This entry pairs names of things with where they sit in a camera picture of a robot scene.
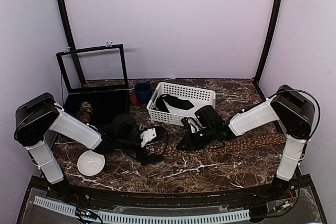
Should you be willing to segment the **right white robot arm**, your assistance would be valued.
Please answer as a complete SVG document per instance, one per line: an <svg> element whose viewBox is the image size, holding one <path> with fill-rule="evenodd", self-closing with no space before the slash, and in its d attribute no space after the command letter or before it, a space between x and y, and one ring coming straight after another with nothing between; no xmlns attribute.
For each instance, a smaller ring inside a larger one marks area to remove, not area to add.
<svg viewBox="0 0 336 224"><path fill-rule="evenodd" d="M176 148L180 151L202 150L214 140L231 141L262 125L278 122L286 143L276 172L278 180L268 187L269 197L278 200L288 191L287 182L304 157L307 143L318 126L313 120L320 120L320 112L314 96L284 84L263 102L242 110L227 121L210 105L198 109L195 123L199 129L193 132L188 118L182 119L187 131Z"/></svg>

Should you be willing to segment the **brown floral patterned tie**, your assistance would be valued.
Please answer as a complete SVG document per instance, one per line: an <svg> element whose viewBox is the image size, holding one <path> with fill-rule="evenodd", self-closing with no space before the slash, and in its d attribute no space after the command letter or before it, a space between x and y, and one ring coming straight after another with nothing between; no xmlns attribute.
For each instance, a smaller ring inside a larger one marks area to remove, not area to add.
<svg viewBox="0 0 336 224"><path fill-rule="evenodd" d="M179 151L176 149L176 145L170 145L165 153L165 157L177 157L187 154L204 154L211 152L230 152L230 151L243 151L252 150L256 148L262 148L272 145L284 144L286 138L281 133L271 133L266 135L254 136L251 138L239 137L235 140L225 143L224 147L218 147L213 145L213 147L207 147L202 150L196 151Z"/></svg>

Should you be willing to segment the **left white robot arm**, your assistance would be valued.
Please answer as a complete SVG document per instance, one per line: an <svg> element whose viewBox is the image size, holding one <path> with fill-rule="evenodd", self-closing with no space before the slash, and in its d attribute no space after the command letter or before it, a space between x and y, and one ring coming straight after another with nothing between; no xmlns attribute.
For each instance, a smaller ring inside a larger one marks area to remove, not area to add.
<svg viewBox="0 0 336 224"><path fill-rule="evenodd" d="M27 150L47 181L54 185L54 193L63 201L74 197L74 189L66 183L65 172L54 157L53 142L46 139L49 134L62 135L101 156L121 150L142 165L163 161L165 151L149 154L146 146L161 139L169 143L164 127L141 129L133 116L121 114L99 129L92 125L93 113L92 104L83 101L72 115L48 92L21 105L15 112L14 140Z"/></svg>

